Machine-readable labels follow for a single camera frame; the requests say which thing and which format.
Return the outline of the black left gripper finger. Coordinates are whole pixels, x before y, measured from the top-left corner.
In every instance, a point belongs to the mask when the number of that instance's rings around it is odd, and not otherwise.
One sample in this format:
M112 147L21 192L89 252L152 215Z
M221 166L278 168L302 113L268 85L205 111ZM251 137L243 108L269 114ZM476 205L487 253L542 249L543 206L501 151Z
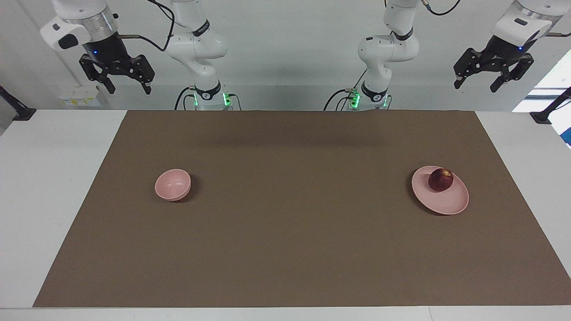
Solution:
M459 89L467 77L484 71L481 58L483 53L473 48L466 49L458 61L454 64L455 89Z
M531 54L526 53L520 59L518 59L515 67L510 70L508 63L504 63L500 69L500 75L497 79L490 85L492 93L496 93L498 89L504 83L510 81L519 81L526 71L530 69L531 65L534 63L534 58Z

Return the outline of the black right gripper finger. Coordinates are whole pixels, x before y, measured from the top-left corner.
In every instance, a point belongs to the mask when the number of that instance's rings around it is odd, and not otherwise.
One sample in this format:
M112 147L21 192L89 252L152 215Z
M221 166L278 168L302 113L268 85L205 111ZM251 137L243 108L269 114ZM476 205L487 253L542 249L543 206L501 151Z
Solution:
M112 80L109 79L108 72L105 69L99 72L95 67L96 64L88 54L83 54L79 59L79 63L90 81L97 81L102 84L109 94L115 93L116 87L112 83Z
M152 91L151 83L155 77L155 71L151 67L147 57L141 54L131 58L130 62L134 70L131 72L134 75L134 79L141 84L145 94L150 95Z

